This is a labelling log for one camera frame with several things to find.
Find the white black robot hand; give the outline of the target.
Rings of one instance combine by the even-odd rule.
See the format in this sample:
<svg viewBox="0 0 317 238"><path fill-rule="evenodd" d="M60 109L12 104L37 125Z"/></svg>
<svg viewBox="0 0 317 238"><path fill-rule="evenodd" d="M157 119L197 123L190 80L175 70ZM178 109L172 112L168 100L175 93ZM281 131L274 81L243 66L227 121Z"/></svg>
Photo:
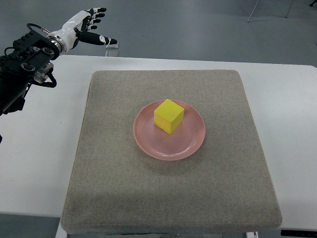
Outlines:
<svg viewBox="0 0 317 238"><path fill-rule="evenodd" d="M105 12L104 7L82 10L64 23L60 30L50 32L47 38L56 43L61 54L75 48L79 42L99 46L116 44L116 39L92 32L105 16Z"/></svg>

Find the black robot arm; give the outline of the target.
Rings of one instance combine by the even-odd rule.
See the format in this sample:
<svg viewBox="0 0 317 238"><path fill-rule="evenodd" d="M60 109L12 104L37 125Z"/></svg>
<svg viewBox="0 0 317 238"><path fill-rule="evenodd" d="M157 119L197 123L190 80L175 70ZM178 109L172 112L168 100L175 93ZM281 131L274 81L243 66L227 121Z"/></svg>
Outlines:
<svg viewBox="0 0 317 238"><path fill-rule="evenodd" d="M33 27L49 34L37 24L28 23L29 33L15 40L0 57L0 114L21 111L32 85L54 88L52 60L61 53L59 42L47 38Z"/></svg>

